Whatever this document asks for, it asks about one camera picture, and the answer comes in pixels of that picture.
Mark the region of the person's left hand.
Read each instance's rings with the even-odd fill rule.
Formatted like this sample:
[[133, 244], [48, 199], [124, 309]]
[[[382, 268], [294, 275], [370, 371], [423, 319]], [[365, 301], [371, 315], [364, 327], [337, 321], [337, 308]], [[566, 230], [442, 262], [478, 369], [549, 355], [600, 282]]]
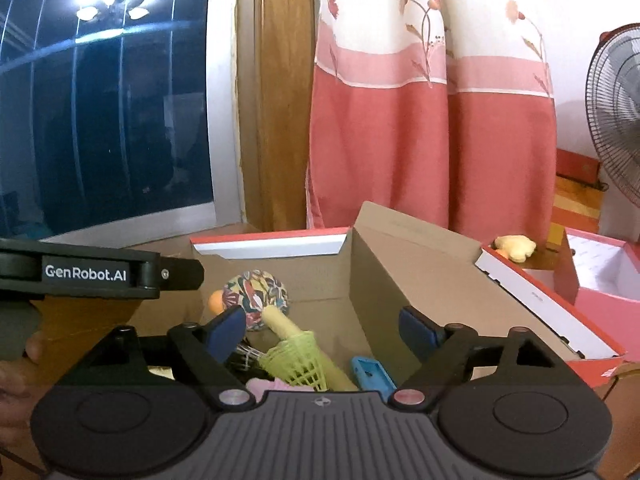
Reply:
[[26, 342], [25, 353], [16, 361], [1, 362], [1, 446], [16, 445], [29, 433], [32, 410], [40, 398], [40, 361], [44, 351], [42, 333]]

